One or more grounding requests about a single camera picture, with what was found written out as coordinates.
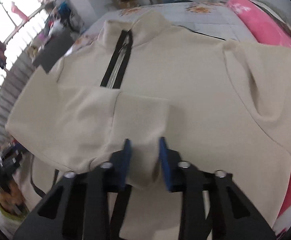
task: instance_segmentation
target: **collar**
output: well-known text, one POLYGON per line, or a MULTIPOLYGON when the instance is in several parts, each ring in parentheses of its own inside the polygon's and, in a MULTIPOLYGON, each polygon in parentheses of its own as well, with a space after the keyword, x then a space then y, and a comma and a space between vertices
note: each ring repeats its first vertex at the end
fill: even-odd
POLYGON ((171 22, 166 20, 162 14, 149 10, 132 23, 115 20, 105 21, 97 41, 106 48, 114 49, 121 31, 131 30, 133 35, 132 47, 135 47, 150 41, 170 26, 171 22))

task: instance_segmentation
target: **beige sweatshirt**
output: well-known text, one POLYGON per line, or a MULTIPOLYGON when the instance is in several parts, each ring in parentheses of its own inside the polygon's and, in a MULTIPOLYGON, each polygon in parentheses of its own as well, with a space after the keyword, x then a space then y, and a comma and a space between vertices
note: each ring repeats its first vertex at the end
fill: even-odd
POLYGON ((88 171, 130 138, 122 238, 177 239, 181 197, 157 172, 160 136, 199 169, 233 173, 272 226, 291 172, 291 49, 203 36, 155 11, 107 21, 91 46, 36 71, 7 130, 61 171, 88 171), (133 47, 121 88, 101 88, 123 29, 133 47))

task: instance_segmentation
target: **zipper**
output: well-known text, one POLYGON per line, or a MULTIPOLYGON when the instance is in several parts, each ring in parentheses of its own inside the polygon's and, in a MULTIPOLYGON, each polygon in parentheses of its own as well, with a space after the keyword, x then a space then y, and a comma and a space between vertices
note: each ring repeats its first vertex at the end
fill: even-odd
POLYGON ((122 31, 112 54, 108 68, 103 76, 101 87, 118 89, 124 77, 132 49, 132 32, 122 31))
POLYGON ((122 61, 124 59, 124 55, 127 52, 127 43, 128 43, 128 36, 125 38, 124 43, 122 45, 122 48, 119 50, 119 55, 118 55, 117 61, 116 61, 115 65, 114 65, 114 68, 113 68, 113 71, 111 73, 110 79, 109 79, 108 84, 106 86, 107 88, 112 89, 113 86, 114 86, 114 83, 115 83, 116 78, 118 76, 119 69, 120 69, 120 67, 122 65, 122 61))

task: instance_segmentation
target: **zipper teeth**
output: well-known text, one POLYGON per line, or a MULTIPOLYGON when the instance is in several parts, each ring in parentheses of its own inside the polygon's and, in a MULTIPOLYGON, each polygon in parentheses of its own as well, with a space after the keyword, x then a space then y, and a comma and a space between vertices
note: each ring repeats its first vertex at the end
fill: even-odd
POLYGON ((128 40, 128 37, 126 37, 126 39, 125 39, 125 41, 124 41, 124 43, 122 45, 122 48, 119 51, 119 56, 118 56, 117 61, 115 63, 115 67, 113 68, 113 71, 111 73, 110 79, 109 79, 108 84, 106 86, 107 88, 112 89, 113 86, 114 86, 114 83, 115 83, 115 80, 117 78, 119 69, 121 67, 125 52, 127 50, 127 40, 128 40))

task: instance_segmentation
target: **metal screw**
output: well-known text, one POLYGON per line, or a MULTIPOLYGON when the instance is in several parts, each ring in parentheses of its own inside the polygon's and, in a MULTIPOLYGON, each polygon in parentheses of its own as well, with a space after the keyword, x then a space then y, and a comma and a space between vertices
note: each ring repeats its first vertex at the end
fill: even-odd
POLYGON ((63 174, 64 177, 68 178, 68 179, 72 179, 76 176, 74 171, 67 171, 63 174))
POLYGON ((189 168, 190 167, 190 163, 189 162, 179 162, 178 163, 178 166, 180 167, 180 168, 189 168))
POLYGON ((110 163, 110 162, 104 162, 104 163, 101 164, 100 167, 103 168, 103 169, 110 169, 110 168, 112 168, 112 166, 113 166, 112 163, 110 163))
POLYGON ((219 178, 224 178, 227 175, 227 173, 223 170, 215 171, 214 174, 219 178))

